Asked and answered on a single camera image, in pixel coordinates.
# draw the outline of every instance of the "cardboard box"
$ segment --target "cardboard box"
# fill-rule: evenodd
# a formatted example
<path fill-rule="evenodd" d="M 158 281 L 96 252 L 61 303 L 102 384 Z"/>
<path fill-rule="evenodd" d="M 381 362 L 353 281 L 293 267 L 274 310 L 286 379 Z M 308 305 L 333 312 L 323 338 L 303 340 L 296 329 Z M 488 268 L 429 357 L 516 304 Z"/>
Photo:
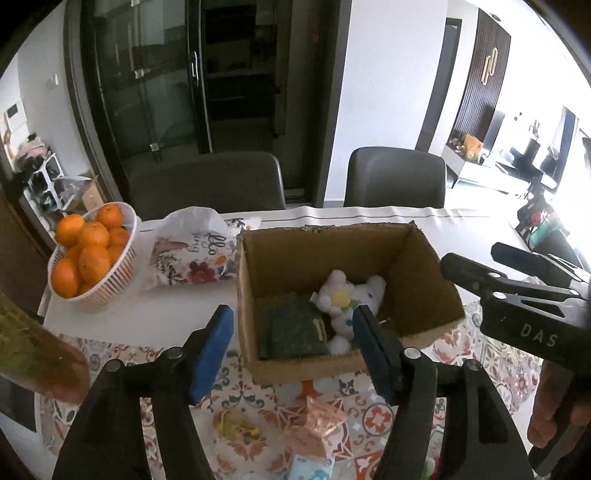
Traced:
<path fill-rule="evenodd" d="M 414 223 L 276 228 L 239 237 L 238 335 L 245 365 L 260 384 L 330 377 L 365 368 L 359 350 L 346 355 L 260 361 L 261 338 L 269 327 L 270 304 L 286 294 L 308 298 L 331 271 L 354 284 L 379 274 L 387 281 L 379 320 L 405 346 L 425 348 L 464 316 L 453 283 Z"/>
<path fill-rule="evenodd" d="M 82 194 L 82 204 L 86 208 L 87 212 L 90 212 L 95 208 L 102 207 L 105 204 L 105 201 L 100 194 L 96 177 L 85 188 L 84 193 Z"/>

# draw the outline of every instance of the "chair backrest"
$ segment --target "chair backrest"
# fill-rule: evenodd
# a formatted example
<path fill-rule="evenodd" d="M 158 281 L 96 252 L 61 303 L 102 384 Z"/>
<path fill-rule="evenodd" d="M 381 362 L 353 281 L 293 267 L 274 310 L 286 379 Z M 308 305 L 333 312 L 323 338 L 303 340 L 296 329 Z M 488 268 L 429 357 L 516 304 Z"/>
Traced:
<path fill-rule="evenodd" d="M 345 206 L 443 208 L 446 166 L 416 150 L 363 147 L 351 154 Z"/>
<path fill-rule="evenodd" d="M 133 175 L 133 206 L 142 220 L 190 206 L 219 213 L 284 210 L 279 162 L 266 152 L 187 155 Z"/>
<path fill-rule="evenodd" d="M 556 255 L 557 257 L 586 270 L 581 261 L 582 259 L 579 258 L 574 248 L 570 246 L 569 241 L 561 230 L 552 230 L 548 236 L 533 249 L 533 251 L 542 255 Z"/>

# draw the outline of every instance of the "screw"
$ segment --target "screw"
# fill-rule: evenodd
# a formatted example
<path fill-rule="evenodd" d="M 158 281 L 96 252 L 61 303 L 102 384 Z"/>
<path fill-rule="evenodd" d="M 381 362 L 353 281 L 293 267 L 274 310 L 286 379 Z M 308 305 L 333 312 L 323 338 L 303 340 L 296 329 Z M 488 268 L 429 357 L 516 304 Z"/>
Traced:
<path fill-rule="evenodd" d="M 105 364 L 105 367 L 108 372 L 116 372 L 118 369 L 121 368 L 121 360 L 117 360 L 117 359 L 109 360 Z"/>
<path fill-rule="evenodd" d="M 466 364 L 466 366 L 470 370 L 474 370 L 475 372 L 478 372 L 480 370 L 480 362 L 478 360 L 474 360 L 473 358 L 469 358 L 464 363 Z"/>
<path fill-rule="evenodd" d="M 176 360 L 183 356 L 183 349 L 179 346 L 172 346 L 166 350 L 166 357 L 170 360 Z"/>
<path fill-rule="evenodd" d="M 413 348 L 413 347 L 409 347 L 409 348 L 405 349 L 404 355 L 407 358 L 410 358 L 412 360 L 416 360 L 417 358 L 421 358 L 421 352 L 419 352 L 416 348 Z"/>

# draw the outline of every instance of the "fruit basket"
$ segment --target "fruit basket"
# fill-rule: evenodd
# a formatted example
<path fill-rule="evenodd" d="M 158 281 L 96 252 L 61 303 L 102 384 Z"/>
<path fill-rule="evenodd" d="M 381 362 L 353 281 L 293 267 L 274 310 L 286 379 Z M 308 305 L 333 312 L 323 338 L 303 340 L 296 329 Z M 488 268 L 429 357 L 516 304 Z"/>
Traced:
<path fill-rule="evenodd" d="M 108 273 L 96 283 L 90 290 L 73 298 L 63 298 L 77 309 L 83 312 L 99 312 L 109 305 L 127 288 L 134 276 L 135 249 L 134 241 L 137 237 L 139 217 L 131 205 L 124 202 L 111 202 L 108 205 L 117 205 L 123 215 L 123 227 L 129 232 L 129 240 L 123 248 L 118 260 L 113 264 Z M 96 208 L 83 216 L 85 222 L 96 219 L 100 208 Z M 66 256 L 66 248 L 58 244 L 49 259 L 47 266 L 47 282 L 52 294 L 58 295 L 51 281 L 51 274 L 56 264 Z"/>

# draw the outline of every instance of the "dining table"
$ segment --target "dining table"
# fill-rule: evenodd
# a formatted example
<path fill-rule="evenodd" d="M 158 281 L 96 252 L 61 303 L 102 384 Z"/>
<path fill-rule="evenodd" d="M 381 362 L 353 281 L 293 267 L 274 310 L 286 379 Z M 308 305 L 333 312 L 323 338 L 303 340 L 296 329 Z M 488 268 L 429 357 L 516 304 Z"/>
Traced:
<path fill-rule="evenodd" d="M 237 212 L 224 219 L 260 217 L 261 229 L 306 225 L 351 225 L 356 223 L 414 222 L 441 258 L 455 252 L 504 272 L 514 280 L 526 275 L 498 264 L 491 257 L 496 242 L 527 250 L 509 223 L 494 215 L 469 209 L 415 209 L 408 207 L 342 207 L 316 209 L 302 206 L 266 212 Z M 150 261 L 161 220 L 142 222 L 134 240 L 137 253 L 135 278 L 121 298 L 97 313 L 81 313 L 70 303 L 46 295 L 39 314 L 44 326 L 64 341 L 82 350 L 89 362 L 91 380 L 105 362 L 119 358 L 127 364 L 154 360 L 163 349 L 182 345 L 192 331 L 204 328 L 220 304 L 236 311 L 236 282 L 163 286 L 145 290 L 143 266 Z M 466 358 L 481 361 L 511 413 L 535 391 L 540 359 L 489 339 L 479 331 L 482 311 L 478 298 L 458 288 L 465 318 L 423 352 L 436 361 L 461 364 Z M 290 450 L 281 432 L 301 420 L 306 397 L 312 396 L 343 410 L 348 419 L 339 427 L 334 452 L 334 480 L 370 478 L 379 462 L 395 419 L 396 408 L 374 390 L 364 372 L 321 378 L 295 384 L 259 385 L 244 367 L 236 335 L 218 373 L 211 395 L 191 413 L 212 471 L 220 479 L 284 478 L 290 465 Z M 48 455 L 58 455 L 78 406 L 36 395 L 37 421 Z M 157 433 L 149 398 L 141 399 L 142 428 L 152 477 L 164 479 Z M 220 412 L 238 409 L 259 427 L 261 437 L 248 445 L 219 436 Z M 444 432 L 446 401 L 437 399 L 428 459 L 437 468 Z"/>

